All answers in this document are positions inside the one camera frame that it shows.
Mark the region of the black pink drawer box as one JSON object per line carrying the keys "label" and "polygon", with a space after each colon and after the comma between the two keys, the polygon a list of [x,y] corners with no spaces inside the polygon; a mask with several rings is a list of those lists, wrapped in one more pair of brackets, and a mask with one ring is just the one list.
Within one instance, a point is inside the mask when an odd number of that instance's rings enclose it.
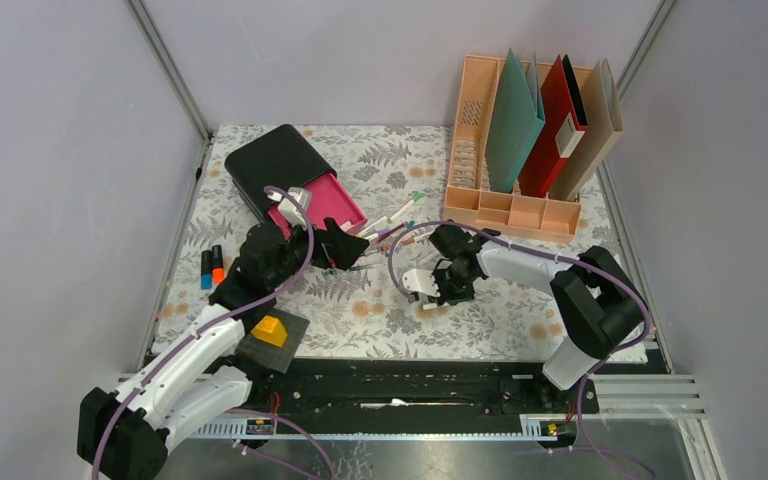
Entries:
{"label": "black pink drawer box", "polygon": [[307,213],[323,229],[331,217],[351,233],[359,231],[368,217],[339,181],[336,170],[289,124],[281,125],[231,152],[224,167],[245,203],[261,221],[278,225],[284,235],[289,224],[264,188],[284,191],[292,187],[311,193]]}

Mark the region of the teal folder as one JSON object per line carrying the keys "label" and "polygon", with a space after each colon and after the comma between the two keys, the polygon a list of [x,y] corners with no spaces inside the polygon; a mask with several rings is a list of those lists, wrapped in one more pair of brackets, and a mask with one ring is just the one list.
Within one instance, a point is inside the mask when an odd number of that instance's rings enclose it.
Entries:
{"label": "teal folder", "polygon": [[545,124],[544,102],[534,63],[524,66],[510,49],[494,99],[485,161],[492,191],[511,193]]}

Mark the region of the red folder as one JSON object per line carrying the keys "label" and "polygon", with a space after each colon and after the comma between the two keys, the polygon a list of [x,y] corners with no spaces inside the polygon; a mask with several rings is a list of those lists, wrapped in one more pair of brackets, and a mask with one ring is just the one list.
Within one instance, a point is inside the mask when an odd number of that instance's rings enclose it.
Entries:
{"label": "red folder", "polygon": [[588,129],[575,70],[558,56],[541,85],[545,124],[518,177],[525,196],[545,197]]}

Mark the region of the beige folder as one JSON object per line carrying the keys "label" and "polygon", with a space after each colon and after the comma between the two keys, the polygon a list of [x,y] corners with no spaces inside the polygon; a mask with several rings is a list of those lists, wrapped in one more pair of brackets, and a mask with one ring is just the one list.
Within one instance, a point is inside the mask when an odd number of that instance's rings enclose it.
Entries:
{"label": "beige folder", "polygon": [[624,132],[618,89],[607,58],[600,59],[580,88],[588,129],[549,190],[573,201]]}

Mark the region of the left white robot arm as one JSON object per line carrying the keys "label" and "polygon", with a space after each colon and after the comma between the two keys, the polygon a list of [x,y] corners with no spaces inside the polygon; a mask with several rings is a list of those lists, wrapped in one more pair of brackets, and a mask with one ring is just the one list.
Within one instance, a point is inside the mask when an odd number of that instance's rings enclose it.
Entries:
{"label": "left white robot arm", "polygon": [[235,366],[196,380],[248,337],[309,267],[347,270],[367,250],[367,240],[334,219],[325,224],[295,226],[288,235],[269,222],[252,227],[225,279],[184,333],[114,390],[96,387],[86,394],[77,454],[91,465],[92,478],[153,479],[181,442],[221,413],[267,404],[268,381]]}

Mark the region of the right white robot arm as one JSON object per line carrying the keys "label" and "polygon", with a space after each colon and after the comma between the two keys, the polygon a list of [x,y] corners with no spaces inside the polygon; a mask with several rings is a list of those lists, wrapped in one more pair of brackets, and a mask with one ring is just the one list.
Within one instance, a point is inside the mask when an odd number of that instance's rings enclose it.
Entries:
{"label": "right white robot arm", "polygon": [[504,242],[490,229],[473,233],[452,222],[438,226],[430,242],[447,261],[427,276],[427,296],[439,305],[475,297],[477,280],[499,278],[553,297],[567,333],[543,364],[533,386],[535,402],[557,412],[573,398],[573,386],[605,361],[651,314],[632,282],[605,248],[566,257]]}

